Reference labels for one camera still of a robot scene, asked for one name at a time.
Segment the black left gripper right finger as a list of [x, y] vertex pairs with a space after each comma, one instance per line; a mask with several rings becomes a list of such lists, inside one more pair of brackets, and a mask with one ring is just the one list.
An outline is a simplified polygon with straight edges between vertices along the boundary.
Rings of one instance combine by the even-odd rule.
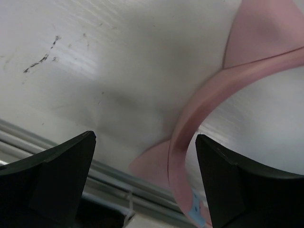
[[256, 162], [202, 134], [195, 144], [213, 227], [303, 227], [303, 175]]

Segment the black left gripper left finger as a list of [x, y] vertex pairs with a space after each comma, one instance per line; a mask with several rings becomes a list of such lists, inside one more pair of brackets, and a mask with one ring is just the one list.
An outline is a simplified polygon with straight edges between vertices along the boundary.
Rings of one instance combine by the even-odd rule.
[[95, 151], [86, 131], [0, 168], [2, 228], [71, 228]]

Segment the pink blue cat-ear headphones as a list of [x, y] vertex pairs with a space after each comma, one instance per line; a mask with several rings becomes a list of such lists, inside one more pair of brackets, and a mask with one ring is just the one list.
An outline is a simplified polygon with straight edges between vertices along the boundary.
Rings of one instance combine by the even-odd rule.
[[186, 175], [188, 146], [204, 119], [245, 86], [304, 64], [304, 15], [292, 0], [241, 2], [226, 44], [223, 67], [183, 109], [172, 136], [137, 157], [131, 172], [170, 189], [183, 214], [198, 228], [212, 227], [209, 211]]

